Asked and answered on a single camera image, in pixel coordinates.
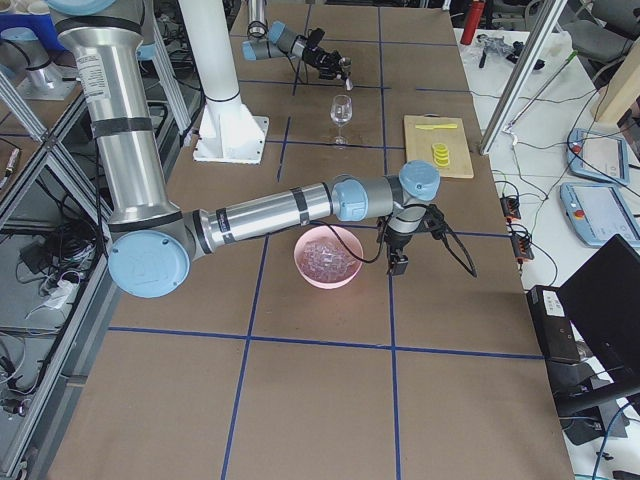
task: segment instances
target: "cardboard table surface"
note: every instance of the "cardboard table surface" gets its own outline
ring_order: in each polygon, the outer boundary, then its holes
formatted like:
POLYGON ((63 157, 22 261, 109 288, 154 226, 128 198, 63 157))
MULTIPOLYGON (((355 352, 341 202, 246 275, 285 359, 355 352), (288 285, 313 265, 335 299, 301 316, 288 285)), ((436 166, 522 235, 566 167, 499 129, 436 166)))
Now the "cardboard table surface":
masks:
MULTIPOLYGON (((271 120, 264 158, 197 164, 183 149, 169 192, 185 211, 395 174, 405 114, 463 118, 478 140, 445 13, 272 4, 268 19, 321 26, 352 56, 349 146, 331 146, 339 85, 240 58, 243 6, 232 47, 244 103, 271 120)), ((293 229, 218 249, 163 298, 125 296, 48 478, 573 478, 488 159, 472 161, 475 178, 443 181, 436 203, 477 279, 417 236, 405 276, 380 261, 319 290, 296 270, 293 229)), ((372 223, 352 231, 373 256, 372 223)))

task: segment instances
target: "wine glass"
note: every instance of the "wine glass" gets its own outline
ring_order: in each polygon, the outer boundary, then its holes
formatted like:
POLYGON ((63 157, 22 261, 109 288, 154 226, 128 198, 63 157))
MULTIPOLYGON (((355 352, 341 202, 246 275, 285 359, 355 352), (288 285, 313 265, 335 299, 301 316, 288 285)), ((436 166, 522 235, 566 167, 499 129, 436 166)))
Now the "wine glass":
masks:
POLYGON ((349 123, 352 116, 351 97, 348 95, 336 95, 333 97, 331 120, 338 127, 338 136, 333 139, 336 145, 346 145, 347 139, 342 136, 342 127, 349 123))

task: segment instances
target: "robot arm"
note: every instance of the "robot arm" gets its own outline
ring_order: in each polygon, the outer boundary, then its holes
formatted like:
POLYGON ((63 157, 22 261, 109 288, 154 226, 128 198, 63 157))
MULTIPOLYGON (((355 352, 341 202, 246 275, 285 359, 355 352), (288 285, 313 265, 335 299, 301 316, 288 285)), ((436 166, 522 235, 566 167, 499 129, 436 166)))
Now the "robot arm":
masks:
POLYGON ((249 0, 249 40, 242 44, 246 60, 264 60, 278 57, 298 57, 316 68, 323 80, 342 80, 347 90, 353 88, 351 59, 337 50, 327 52, 319 46, 324 30, 316 28, 308 37, 300 35, 284 23, 276 21, 269 29, 265 20, 264 0, 249 0))
MULTIPOLYGON (((390 252, 402 252, 411 236, 425 222, 440 183, 437 170, 426 162, 414 161, 399 176, 358 179, 343 176, 287 192, 251 200, 215 212, 195 210, 184 215, 184 227, 192 242, 191 260, 217 248, 257 238, 313 220, 336 215, 340 221, 387 217, 384 241, 390 252)), ((396 269, 389 256, 390 272, 396 269)), ((406 257, 402 257, 406 266, 406 257)), ((109 257, 109 271, 123 290, 140 297, 161 296, 174 290, 186 278, 190 255, 175 238, 157 229, 130 232, 118 238, 109 257)))
POLYGON ((414 161, 399 176, 342 176, 215 212, 184 214, 167 196, 136 61, 146 3, 49 0, 59 40, 75 56, 102 154, 114 211, 109 270, 125 291, 165 295, 186 278, 191 261, 216 248, 335 214, 341 221, 385 217, 380 242, 389 246, 390 273, 402 273, 402 248, 414 233, 442 225, 429 205, 440 177, 414 161))

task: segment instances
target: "yellow knife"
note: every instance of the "yellow knife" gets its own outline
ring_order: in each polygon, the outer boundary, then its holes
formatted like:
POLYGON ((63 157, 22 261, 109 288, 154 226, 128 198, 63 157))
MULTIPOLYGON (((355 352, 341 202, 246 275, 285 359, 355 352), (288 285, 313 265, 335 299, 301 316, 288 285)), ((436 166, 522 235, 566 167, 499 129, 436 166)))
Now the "yellow knife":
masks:
POLYGON ((457 123, 439 123, 435 125, 416 125, 418 130, 439 130, 441 128, 454 129, 458 128, 457 123))

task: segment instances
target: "black band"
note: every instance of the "black band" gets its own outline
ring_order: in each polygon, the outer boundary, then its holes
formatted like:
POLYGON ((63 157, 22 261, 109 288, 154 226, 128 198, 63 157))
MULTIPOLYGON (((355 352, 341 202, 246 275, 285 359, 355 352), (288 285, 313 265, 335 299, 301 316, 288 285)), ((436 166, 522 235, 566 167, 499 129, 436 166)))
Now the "black band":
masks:
POLYGON ((159 227, 161 225, 168 225, 169 223, 182 220, 182 212, 170 213, 162 217, 151 218, 149 220, 141 220, 139 222, 127 222, 127 223, 110 223, 109 230, 114 233, 120 232, 132 232, 134 230, 147 230, 150 228, 159 227))
POLYGON ((209 244, 204 237, 204 230, 202 229, 202 220, 200 219, 200 210, 194 210, 192 213, 193 216, 193 228, 196 229, 196 236, 198 237, 198 242, 200 243, 200 248, 204 253, 213 253, 213 250, 209 248, 209 244))
POLYGON ((404 203, 404 189, 402 188, 400 179, 396 175, 385 178, 387 179, 387 182, 389 182, 389 186, 391 187, 393 203, 395 203, 399 207, 402 207, 402 204, 404 203))
POLYGON ((52 62, 53 60, 49 59, 46 62, 44 62, 42 65, 38 65, 37 67, 27 67, 25 68, 25 70, 28 72, 34 72, 36 70, 40 70, 41 68, 48 67, 49 65, 51 65, 52 62))
POLYGON ((298 206, 298 213, 300 214, 300 225, 305 226, 309 224, 309 206, 307 205, 307 199, 304 198, 304 193, 300 187, 292 188, 291 193, 293 194, 293 199, 296 201, 296 205, 298 206))
POLYGON ((207 100, 211 100, 212 102, 224 103, 224 102, 230 102, 231 100, 238 97, 239 95, 240 95, 240 90, 238 90, 238 93, 236 93, 233 97, 225 98, 224 100, 216 100, 215 98, 207 97, 206 95, 205 97, 207 98, 207 100))
POLYGON ((220 210, 216 210, 216 218, 218 219, 218 228, 220 228, 220 233, 222 233, 224 243, 234 243, 236 239, 233 237, 233 233, 231 233, 231 225, 229 225, 227 209, 221 208, 220 210))
POLYGON ((109 137, 127 132, 153 132, 153 123, 149 117, 136 118, 110 118, 109 120, 97 120, 91 124, 94 140, 100 137, 109 137))
POLYGON ((322 182, 322 186, 324 187, 324 191, 327 194, 327 201, 329 202, 329 215, 333 215, 333 201, 331 200, 331 192, 329 191, 329 187, 327 184, 322 182))
POLYGON ((136 22, 130 20, 124 20, 122 18, 112 17, 71 17, 56 23, 56 30, 58 33, 72 30, 74 28, 82 27, 108 27, 108 28, 121 28, 123 30, 130 30, 142 35, 142 27, 136 22))

